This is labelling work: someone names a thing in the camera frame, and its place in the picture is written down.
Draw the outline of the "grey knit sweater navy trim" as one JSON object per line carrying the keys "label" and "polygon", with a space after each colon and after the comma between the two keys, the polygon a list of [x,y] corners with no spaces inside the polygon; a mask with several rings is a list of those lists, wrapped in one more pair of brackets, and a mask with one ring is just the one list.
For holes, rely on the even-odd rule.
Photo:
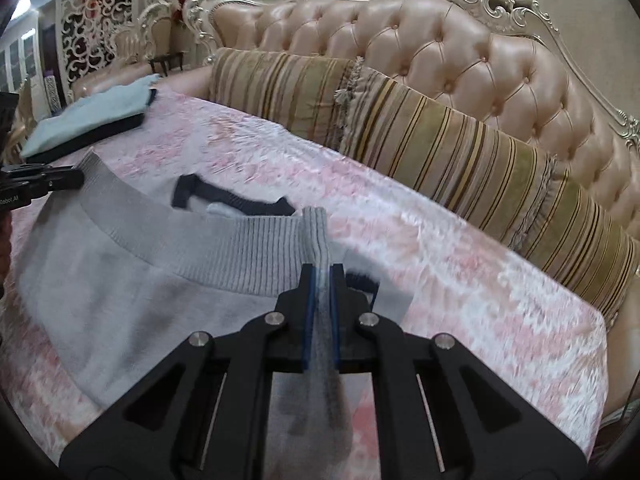
{"label": "grey knit sweater navy trim", "polygon": [[172,182],[145,195],[96,154],[79,167],[84,185],[48,198],[14,274],[23,307],[80,390],[107,408],[190,333],[232,333],[272,309],[312,264],[310,367],[274,378],[265,475],[341,478],[352,449],[348,407],[363,383],[333,365],[329,268],[339,263],[377,284],[376,306],[394,321],[411,295],[332,240],[321,208],[279,217],[174,209]]}

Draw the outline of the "pink floral bedspread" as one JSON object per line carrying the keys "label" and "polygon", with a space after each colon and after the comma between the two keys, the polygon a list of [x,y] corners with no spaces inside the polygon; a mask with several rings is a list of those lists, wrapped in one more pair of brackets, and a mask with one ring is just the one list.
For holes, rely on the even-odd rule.
{"label": "pink floral bedspread", "polygon": [[[456,337],[580,447],[587,477],[605,396],[603,321],[521,257],[408,188],[272,122],[169,90],[154,93],[140,127],[66,156],[62,166],[80,169],[91,153],[145,195],[172,182],[174,209],[250,217],[323,209],[332,240],[377,263],[411,295],[400,321],[383,316],[409,334]],[[13,216],[1,392],[27,447],[48,462],[48,476],[69,479],[58,466],[66,446],[117,400],[102,408],[80,390],[18,296],[17,260],[50,196]],[[382,314],[376,300],[372,308]],[[329,315],[337,375],[363,383],[348,407],[352,449],[339,479],[384,479],[371,376],[336,369],[330,300]]]}

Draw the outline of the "small dark side table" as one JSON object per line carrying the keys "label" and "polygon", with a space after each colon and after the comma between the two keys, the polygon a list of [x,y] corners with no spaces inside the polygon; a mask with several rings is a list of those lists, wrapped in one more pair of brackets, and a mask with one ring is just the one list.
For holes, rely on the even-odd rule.
{"label": "small dark side table", "polygon": [[184,70],[184,57],[186,52],[177,51],[150,58],[148,63],[153,74],[161,74],[168,77],[173,68],[178,68],[180,72]]}

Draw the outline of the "white carved lattice screen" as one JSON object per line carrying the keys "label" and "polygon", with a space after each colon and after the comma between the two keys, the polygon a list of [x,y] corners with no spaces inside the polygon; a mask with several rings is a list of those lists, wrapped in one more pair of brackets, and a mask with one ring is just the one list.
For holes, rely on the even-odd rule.
{"label": "white carved lattice screen", "polygon": [[55,39],[62,103],[70,86],[114,60],[114,32],[137,21],[149,0],[55,0]]}

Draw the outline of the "striped gold bolster pillow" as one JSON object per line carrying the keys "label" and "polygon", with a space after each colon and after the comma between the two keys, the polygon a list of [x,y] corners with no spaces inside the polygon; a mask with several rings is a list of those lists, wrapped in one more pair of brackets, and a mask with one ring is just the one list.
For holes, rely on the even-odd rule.
{"label": "striped gold bolster pillow", "polygon": [[362,68],[360,56],[223,48],[215,54],[208,96],[336,151]]}

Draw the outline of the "pink tufted leather headboard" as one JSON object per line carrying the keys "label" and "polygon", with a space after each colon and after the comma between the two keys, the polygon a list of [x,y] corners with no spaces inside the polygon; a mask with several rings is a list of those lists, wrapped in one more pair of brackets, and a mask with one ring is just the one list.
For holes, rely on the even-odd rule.
{"label": "pink tufted leather headboard", "polygon": [[221,48],[361,58],[368,67],[564,160],[639,232],[639,122],[594,86],[536,0],[186,0]]}

